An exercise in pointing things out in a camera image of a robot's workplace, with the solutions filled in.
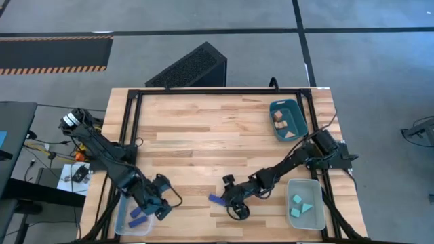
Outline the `grey translucent plastic bin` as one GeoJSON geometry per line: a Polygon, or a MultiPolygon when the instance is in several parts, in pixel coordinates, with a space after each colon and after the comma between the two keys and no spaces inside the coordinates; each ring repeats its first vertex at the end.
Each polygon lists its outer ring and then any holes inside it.
{"type": "Polygon", "coordinates": [[[302,178],[290,179],[286,190],[286,216],[289,225],[303,230],[323,230],[326,227],[326,219],[319,181],[302,178]],[[292,197],[294,195],[299,195],[302,198],[299,204],[293,202],[292,197]],[[313,208],[306,213],[301,213],[303,203],[310,204],[313,208]],[[300,210],[299,218],[290,215],[291,208],[300,210]]]}

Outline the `black hazard-striped floor mat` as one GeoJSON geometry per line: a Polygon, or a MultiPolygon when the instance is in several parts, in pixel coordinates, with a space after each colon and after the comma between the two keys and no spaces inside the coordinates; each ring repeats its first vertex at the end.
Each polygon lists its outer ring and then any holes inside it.
{"type": "Polygon", "coordinates": [[[0,75],[105,71],[113,36],[0,38],[0,75]]]}

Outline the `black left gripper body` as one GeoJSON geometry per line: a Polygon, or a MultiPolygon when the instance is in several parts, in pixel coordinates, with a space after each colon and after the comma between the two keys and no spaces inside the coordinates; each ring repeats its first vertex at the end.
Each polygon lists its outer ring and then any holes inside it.
{"type": "Polygon", "coordinates": [[[130,193],[146,215],[154,214],[158,220],[163,220],[172,210],[168,201],[156,191],[153,181],[138,180],[132,186],[130,193]]]}

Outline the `black table frame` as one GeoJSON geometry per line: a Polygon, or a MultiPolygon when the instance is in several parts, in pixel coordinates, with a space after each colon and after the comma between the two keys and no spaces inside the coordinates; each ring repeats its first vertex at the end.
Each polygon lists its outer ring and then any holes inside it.
{"type": "Polygon", "coordinates": [[[305,167],[282,177],[268,199],[250,198],[246,220],[232,219],[223,206],[208,200],[209,194],[223,192],[223,176],[233,174],[243,182],[287,155],[293,144],[275,137],[269,105],[288,98],[300,101],[309,130],[326,126],[342,139],[328,88],[113,89],[103,134],[112,141],[138,136],[137,165],[148,177],[169,178],[173,190],[166,197],[174,210],[156,221],[147,236],[116,235],[110,218],[98,238],[126,243],[321,240],[322,232],[293,228],[285,214],[286,184],[310,178],[305,167]]]}

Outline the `white paper sheet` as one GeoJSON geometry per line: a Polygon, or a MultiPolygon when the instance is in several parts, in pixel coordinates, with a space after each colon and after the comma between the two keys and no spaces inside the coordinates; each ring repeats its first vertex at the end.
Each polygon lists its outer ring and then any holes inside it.
{"type": "Polygon", "coordinates": [[[71,177],[81,166],[84,166],[87,169],[90,168],[90,164],[85,162],[65,164],[62,168],[60,179],[56,188],[58,190],[64,190],[86,196],[89,189],[90,180],[92,179],[92,174],[88,173],[80,183],[71,181],[71,177]]]}

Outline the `clear plastic bin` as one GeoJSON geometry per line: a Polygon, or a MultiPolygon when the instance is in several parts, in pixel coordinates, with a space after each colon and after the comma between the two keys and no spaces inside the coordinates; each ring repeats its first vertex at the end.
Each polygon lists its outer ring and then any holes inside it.
{"type": "Polygon", "coordinates": [[[128,226],[128,223],[134,219],[130,216],[130,212],[133,211],[136,207],[138,207],[138,205],[132,197],[127,198],[121,195],[115,221],[116,234],[147,236],[151,233],[155,225],[156,217],[154,215],[146,215],[143,211],[138,217],[147,216],[148,220],[135,228],[130,228],[128,226]]]}

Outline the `small black device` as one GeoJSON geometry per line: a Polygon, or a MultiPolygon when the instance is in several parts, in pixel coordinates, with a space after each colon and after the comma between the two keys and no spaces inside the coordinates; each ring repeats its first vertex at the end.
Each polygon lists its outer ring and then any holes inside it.
{"type": "Polygon", "coordinates": [[[71,166],[71,180],[76,183],[81,183],[89,174],[89,169],[84,165],[71,166]]]}

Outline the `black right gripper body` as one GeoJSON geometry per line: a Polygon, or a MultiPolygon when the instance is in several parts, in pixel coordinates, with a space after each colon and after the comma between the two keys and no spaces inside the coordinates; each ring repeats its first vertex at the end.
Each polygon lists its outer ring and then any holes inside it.
{"type": "Polygon", "coordinates": [[[255,196],[260,199],[264,196],[264,178],[260,174],[252,174],[248,177],[248,181],[239,184],[234,184],[235,177],[229,174],[222,177],[224,182],[224,192],[233,192],[235,196],[231,199],[243,203],[248,197],[255,196]]]}

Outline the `black mesh computer case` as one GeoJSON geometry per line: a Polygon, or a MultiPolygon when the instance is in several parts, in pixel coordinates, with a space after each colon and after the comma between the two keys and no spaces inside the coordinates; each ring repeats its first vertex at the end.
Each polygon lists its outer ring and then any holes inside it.
{"type": "Polygon", "coordinates": [[[155,75],[145,87],[226,87],[227,58],[208,42],[155,75]]]}

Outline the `teal plastic bin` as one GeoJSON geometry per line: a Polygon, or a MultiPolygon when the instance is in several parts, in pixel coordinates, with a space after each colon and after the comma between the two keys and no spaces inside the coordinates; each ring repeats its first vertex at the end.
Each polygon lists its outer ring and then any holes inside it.
{"type": "Polygon", "coordinates": [[[299,104],[293,99],[271,102],[269,105],[269,116],[271,119],[273,131],[279,141],[294,141],[304,137],[308,133],[307,123],[299,107],[299,104]],[[283,113],[283,119],[281,121],[285,120],[288,124],[288,127],[285,129],[275,128],[273,113],[277,110],[280,110],[283,113]],[[295,133],[296,136],[294,136],[293,138],[285,138],[285,135],[288,131],[295,133]]]}

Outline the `dark desk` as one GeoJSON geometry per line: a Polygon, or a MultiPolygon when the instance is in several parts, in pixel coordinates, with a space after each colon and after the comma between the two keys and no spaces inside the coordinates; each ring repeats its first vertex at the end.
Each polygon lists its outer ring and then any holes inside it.
{"type": "Polygon", "coordinates": [[[35,102],[0,102],[0,199],[33,122],[35,102]]]}

